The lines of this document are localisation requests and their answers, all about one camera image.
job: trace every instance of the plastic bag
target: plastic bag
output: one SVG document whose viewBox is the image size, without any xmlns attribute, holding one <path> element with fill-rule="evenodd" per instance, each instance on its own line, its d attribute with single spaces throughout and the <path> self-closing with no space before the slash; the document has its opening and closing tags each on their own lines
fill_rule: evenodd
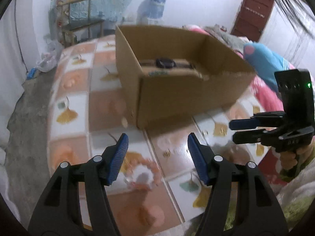
<svg viewBox="0 0 315 236">
<path fill-rule="evenodd" d="M 63 49 L 63 45 L 57 40 L 49 42 L 48 52 L 42 53 L 41 60 L 36 63 L 36 68 L 41 72 L 46 73 L 56 67 Z"/>
</svg>

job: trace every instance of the cardboard box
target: cardboard box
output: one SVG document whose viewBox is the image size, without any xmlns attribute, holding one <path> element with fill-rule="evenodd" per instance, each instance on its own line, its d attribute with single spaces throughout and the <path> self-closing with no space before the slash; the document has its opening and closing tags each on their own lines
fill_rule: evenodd
<svg viewBox="0 0 315 236">
<path fill-rule="evenodd" d="M 202 77 L 185 69 L 148 74 L 138 62 L 157 58 L 186 59 Z M 249 64 L 213 37 L 161 26 L 117 27 L 116 64 L 133 123 L 141 129 L 162 118 L 233 104 L 255 76 Z"/>
</svg>

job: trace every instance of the door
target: door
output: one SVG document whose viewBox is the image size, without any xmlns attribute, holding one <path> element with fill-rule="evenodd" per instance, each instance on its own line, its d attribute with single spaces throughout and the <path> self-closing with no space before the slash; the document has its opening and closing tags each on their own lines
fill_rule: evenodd
<svg viewBox="0 0 315 236">
<path fill-rule="evenodd" d="M 243 0 L 231 34 L 258 42 L 270 17 L 274 0 Z"/>
</svg>

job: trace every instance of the bed sheet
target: bed sheet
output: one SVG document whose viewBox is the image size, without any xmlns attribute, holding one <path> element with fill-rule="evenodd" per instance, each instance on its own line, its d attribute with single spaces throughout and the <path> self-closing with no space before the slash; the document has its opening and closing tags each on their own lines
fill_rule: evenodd
<svg viewBox="0 0 315 236">
<path fill-rule="evenodd" d="M 175 124 L 139 130 L 131 124 L 115 65 L 115 36 L 107 36 L 65 49 L 51 90 L 48 115 L 47 159 L 51 174 L 63 161 L 83 163 L 116 143 L 122 133 L 129 137 L 125 165 L 145 159 L 156 163 L 161 183 L 151 190 L 136 190 L 126 183 L 123 166 L 117 180 L 106 187 L 116 223 L 124 235 L 151 235 L 202 214 L 210 188 L 198 178 L 187 148 L 194 132 L 202 144 L 230 161 L 245 164 L 263 159 L 268 147 L 232 143 L 232 119 L 246 119 L 264 109 L 248 89 L 231 107 L 208 111 Z M 149 183 L 154 174 L 139 165 L 136 182 Z M 90 229 L 84 184 L 79 185 L 85 227 Z"/>
</svg>

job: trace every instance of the concrete floor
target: concrete floor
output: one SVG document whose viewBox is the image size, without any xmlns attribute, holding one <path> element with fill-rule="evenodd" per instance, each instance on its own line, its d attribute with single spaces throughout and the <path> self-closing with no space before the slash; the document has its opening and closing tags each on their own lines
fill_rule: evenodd
<svg viewBox="0 0 315 236">
<path fill-rule="evenodd" d="M 35 205 L 49 180 L 47 166 L 47 113 L 50 89 L 56 69 L 27 80 L 24 94 L 10 118 L 10 140 L 5 168 L 9 196 L 27 228 Z"/>
</svg>

